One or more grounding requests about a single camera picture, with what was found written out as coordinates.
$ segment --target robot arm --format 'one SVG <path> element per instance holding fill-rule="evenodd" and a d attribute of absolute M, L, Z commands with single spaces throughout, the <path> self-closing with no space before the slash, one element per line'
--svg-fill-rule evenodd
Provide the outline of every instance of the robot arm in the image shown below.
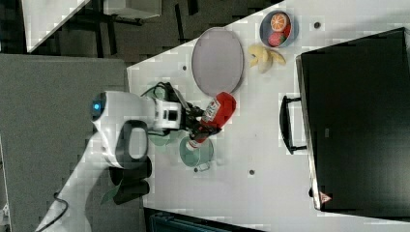
<path fill-rule="evenodd" d="M 93 100 L 92 116 L 98 132 L 89 140 L 81 160 L 57 195 L 59 200 L 51 204 L 36 231 L 91 231 L 85 204 L 103 171 L 109 166 L 137 168 L 146 159 L 147 131 L 178 130 L 182 109 L 177 102 L 105 92 Z"/>

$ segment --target red object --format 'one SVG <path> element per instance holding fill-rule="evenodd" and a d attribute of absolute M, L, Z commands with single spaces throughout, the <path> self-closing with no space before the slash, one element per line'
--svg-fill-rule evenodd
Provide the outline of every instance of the red object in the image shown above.
<path fill-rule="evenodd" d="M 204 115 L 201 118 L 201 124 L 221 129 L 230 119 L 235 109 L 236 101 L 233 96 L 225 92 L 219 93 L 205 109 Z M 190 140 L 189 144 L 192 148 L 197 148 L 206 139 L 207 138 L 201 138 L 194 141 Z"/>
<path fill-rule="evenodd" d="M 290 35 L 290 29 L 292 29 L 290 24 L 287 24 L 287 26 L 283 30 L 283 35 L 284 37 L 288 38 Z"/>
<path fill-rule="evenodd" d="M 268 43 L 271 46 L 279 46 L 281 45 L 284 41 L 286 40 L 286 38 L 284 37 L 284 34 L 281 32 L 274 32 L 268 40 Z"/>

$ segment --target gray partition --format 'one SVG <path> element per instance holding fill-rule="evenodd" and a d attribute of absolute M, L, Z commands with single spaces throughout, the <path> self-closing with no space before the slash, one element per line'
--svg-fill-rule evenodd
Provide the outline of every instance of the gray partition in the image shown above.
<path fill-rule="evenodd" d="M 91 100 L 128 91 L 121 60 L 0 55 L 0 134 L 13 232 L 34 231 L 93 132 Z M 93 231 L 137 231 L 139 201 L 100 206 L 108 170 L 87 200 Z"/>

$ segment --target banana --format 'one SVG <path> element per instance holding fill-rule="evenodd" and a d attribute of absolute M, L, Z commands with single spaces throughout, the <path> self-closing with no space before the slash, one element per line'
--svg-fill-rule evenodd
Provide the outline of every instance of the banana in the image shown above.
<path fill-rule="evenodd" d="M 271 51 L 263 47 L 261 44 L 253 44 L 248 48 L 248 53 L 254 56 L 252 60 L 250 60 L 250 67 L 258 66 L 258 70 L 261 73 L 264 73 L 269 68 L 271 68 L 272 63 L 274 61 L 280 63 L 281 65 L 285 65 L 286 61 L 284 60 L 283 56 L 275 51 Z"/>

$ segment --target gray plate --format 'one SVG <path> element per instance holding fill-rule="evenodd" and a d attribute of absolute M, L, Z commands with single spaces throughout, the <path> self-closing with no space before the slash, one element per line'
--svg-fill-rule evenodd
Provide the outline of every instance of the gray plate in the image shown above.
<path fill-rule="evenodd" d="M 232 93 L 242 77 L 244 53 L 234 33 L 215 27 L 196 42 L 191 65 L 193 78 L 206 95 Z"/>

